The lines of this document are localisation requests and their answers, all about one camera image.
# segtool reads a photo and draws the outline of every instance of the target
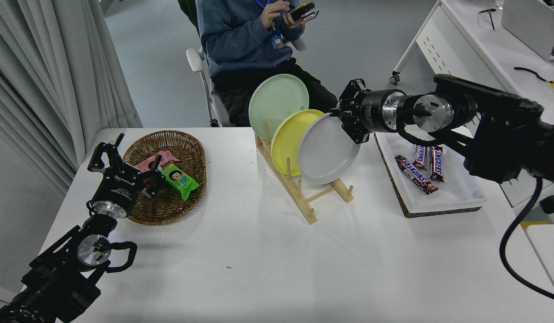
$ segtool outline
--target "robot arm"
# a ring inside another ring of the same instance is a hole
[[[117,219],[131,215],[139,193],[155,196],[165,178],[157,168],[161,156],[143,173],[124,163],[117,150],[123,136],[114,144],[100,143],[92,155],[87,169],[101,172],[103,179],[87,203],[90,217],[83,227],[75,226],[30,262],[31,270],[22,278],[27,288],[0,309],[0,323],[53,323],[56,318],[69,323],[100,296],[96,284],[104,273],[121,272],[133,264],[137,244],[111,243],[107,238]],[[146,189],[147,178],[154,178],[156,184]],[[129,250],[125,264],[110,267],[111,251],[124,249]],[[92,273],[86,278],[82,272],[88,271]]]
[[[447,145],[465,157],[471,175],[502,183],[524,169],[554,182],[554,124],[542,122],[544,109],[531,100],[450,75],[437,74],[434,92],[407,96],[400,90],[371,91],[352,80],[332,111],[345,132],[360,144],[373,131],[398,132],[414,144]],[[452,129],[480,113],[474,138]],[[406,133],[416,124],[435,138]]]

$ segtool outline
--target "snack package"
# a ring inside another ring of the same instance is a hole
[[[416,146],[416,153],[414,154],[413,165],[419,170],[426,170],[426,155],[427,148],[425,146]]]
[[[169,164],[170,162],[178,162],[179,159],[175,158],[174,155],[166,150],[166,151],[160,151],[158,153],[159,155],[161,155],[161,160],[159,161],[159,166],[163,168],[163,166]],[[151,163],[153,163],[153,161],[157,158],[157,154],[153,155],[153,156],[150,156],[149,158],[147,158],[146,160],[142,161],[141,163],[135,165],[135,167],[140,171],[140,172],[146,172],[150,169],[150,166],[151,166]],[[146,180],[144,180],[143,182],[145,184],[147,184],[148,182],[151,181],[151,178],[147,178]]]
[[[161,172],[170,186],[181,194],[183,201],[187,201],[189,194],[199,187],[199,183],[175,166],[173,162],[167,164]]]
[[[445,176],[442,170],[442,147],[431,147],[430,151],[430,180],[444,182]]]
[[[418,188],[426,195],[432,194],[438,190],[424,175],[408,160],[406,157],[398,155],[394,158],[398,164],[398,168],[404,172],[406,177],[410,178]]]

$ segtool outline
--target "yellow plate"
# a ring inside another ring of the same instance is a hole
[[[281,122],[277,131],[275,131],[271,146],[273,163],[279,172],[283,174],[287,173],[287,158],[290,158],[291,175],[297,176],[301,174],[299,163],[297,163],[299,143],[311,123],[323,114],[313,109],[302,110],[291,114],[291,116]]]

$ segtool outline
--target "green snack package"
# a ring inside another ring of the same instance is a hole
[[[199,183],[175,166],[173,162],[167,164],[161,172],[170,186],[181,194],[183,201],[187,201],[191,191],[199,187]]]

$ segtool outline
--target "hand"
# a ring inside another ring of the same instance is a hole
[[[271,27],[273,19],[281,16],[279,13],[281,10],[289,11],[288,1],[277,0],[277,2],[267,4],[267,6],[265,6],[265,9],[261,13],[261,22],[263,23],[265,29],[269,29],[269,27]]]
[[[287,26],[287,28],[291,28],[291,26],[295,24],[295,21],[293,21],[293,18],[291,17],[290,13],[284,14],[283,20],[285,21],[285,25]],[[307,23],[305,21],[301,21],[301,28],[304,29],[306,25]]]

